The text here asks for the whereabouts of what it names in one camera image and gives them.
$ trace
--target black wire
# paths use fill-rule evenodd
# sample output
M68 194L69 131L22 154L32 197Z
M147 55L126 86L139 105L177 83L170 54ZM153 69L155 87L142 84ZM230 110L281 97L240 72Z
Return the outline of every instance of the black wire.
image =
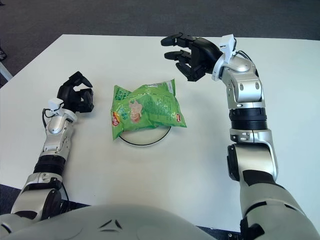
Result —
M68 203L68 205L67 205L67 208L66 208L65 212L69 212L69 211L70 211L70 200L69 200L69 196L68 196L68 193L67 193L67 190L66 190L66 188L65 188L64 183L62 182L61 184L62 184L62 187L63 187L64 193L65 193L65 196L66 196L66 200L67 200L67 203Z
M53 112L59 110L59 109L61 108L62 104L63 104L63 103L60 103L59 108L53 110ZM51 109L50 109L50 108L44 108L44 109L42 110L42 122L43 122L44 128L47 127L47 123L46 123L46 121L45 121L45 117L49 119L49 118L52 118L52 117L54 117L54 116L57 115L57 114L52 114L51 116L47 116L47 114L46 114L47 111L51 111Z
M253 61L251 60L251 58L249 57L249 55L246 54L244 51L239 50L239 51L237 51L237 52L235 53L235 56L236 56L237 54L240 54L240 55L241 55L242 57L244 57L245 59L248 59L248 60L250 60L251 62L253 62Z
M233 45L233 50L232 50L232 52L234 51L234 50L236 50L236 46L237 46L237 39L234 37L233 38L234 39L234 45Z
M46 108L44 108L44 109L42 110L42 122L43 122L44 128L47 127L47 123L46 123L46 120L45 120L45 114L46 114Z

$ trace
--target black arm joint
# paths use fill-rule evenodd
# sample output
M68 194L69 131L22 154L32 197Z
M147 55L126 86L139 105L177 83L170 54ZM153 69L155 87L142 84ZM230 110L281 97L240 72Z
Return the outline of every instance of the black arm joint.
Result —
M228 163L229 176L232 180L240 181L238 159L235 145L228 146L228 156L226 157Z

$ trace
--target robotic hand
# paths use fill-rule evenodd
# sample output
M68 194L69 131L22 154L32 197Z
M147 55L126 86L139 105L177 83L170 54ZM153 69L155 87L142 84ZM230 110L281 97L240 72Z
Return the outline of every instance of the robotic hand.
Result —
M243 238L320 239L295 199L276 184L278 165L262 84L256 66L243 51L236 51L236 43L232 34L221 38L219 48L183 33L161 41L163 46L191 49L191 54L183 50L164 54L178 61L176 66L188 81L209 73L226 86L230 138L235 142L227 148L227 164L230 177L240 183Z

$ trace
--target snack bag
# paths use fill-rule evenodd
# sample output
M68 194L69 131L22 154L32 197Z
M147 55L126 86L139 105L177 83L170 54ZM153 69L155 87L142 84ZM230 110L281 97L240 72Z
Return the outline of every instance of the snack bag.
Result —
M187 127L175 95L174 79L142 85L133 92L115 85L111 108L113 139L123 131L157 126Z

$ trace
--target silver arm segment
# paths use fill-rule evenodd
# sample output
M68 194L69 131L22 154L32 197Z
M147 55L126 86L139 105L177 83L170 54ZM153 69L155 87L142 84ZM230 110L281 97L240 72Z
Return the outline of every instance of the silver arm segment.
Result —
M86 89L75 91L74 86L85 84ZM18 195L11 214L0 216L0 238L36 222L61 213L63 171L71 148L75 112L91 112L93 91L91 83L80 72L72 75L59 89L58 97L51 99L42 112L46 140L34 171ZM44 116L51 111L46 124Z
M238 56L231 57L229 63L225 62L225 54L221 55L213 68L212 79L215 81L222 80L226 86L226 95L230 114L233 114L238 109L264 109L265 96L262 83L257 76L257 70L254 63L248 59ZM261 162L260 169L268 169L268 173L277 180L278 164L275 154L275 148L270 129L240 129L236 124L232 124L230 128L231 140L238 144L264 144L265 151L268 151L271 159ZM240 163L242 168L252 168L252 163L247 160Z
M228 147L227 160L231 178L240 183L243 238L320 239L292 195L276 184L277 158L267 116L263 123L264 91L254 63L238 56L226 62L224 53L213 68L212 79L226 86L230 138L236 142ZM250 123L250 117L262 120Z

